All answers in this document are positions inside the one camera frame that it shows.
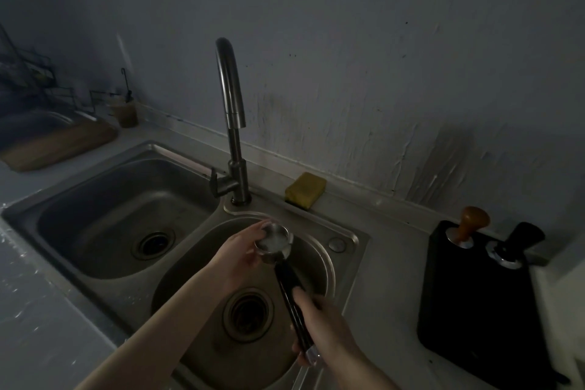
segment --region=forearm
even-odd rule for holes
[[[222,278],[203,268],[77,390],[158,390],[223,298]]]
[[[361,352],[359,355],[344,354],[332,372],[342,390],[400,390]]]

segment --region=double basin sink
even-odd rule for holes
[[[289,263],[304,287],[343,307],[368,236],[260,189],[251,188],[250,205],[236,207],[230,195],[212,196],[210,172],[147,142],[11,205],[2,217],[115,344],[205,266],[225,239],[264,218],[295,235]],[[262,264],[215,309],[177,367],[175,385],[313,388],[319,368],[295,363],[289,325],[274,272]]]

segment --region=sink drain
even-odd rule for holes
[[[171,229],[155,231],[132,246],[132,255],[141,261],[158,258],[168,252],[175,242],[175,233]]]
[[[272,301],[264,291],[253,287],[237,291],[223,309],[223,327],[238,342],[260,339],[273,318]]]

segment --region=wooden cutting board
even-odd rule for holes
[[[0,153],[0,159],[14,171],[38,170],[98,148],[116,136],[118,130],[107,122],[83,119],[69,128],[16,144]]]

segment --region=yellow sponge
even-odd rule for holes
[[[323,194],[326,185],[325,179],[304,172],[284,191],[284,200],[308,210]]]

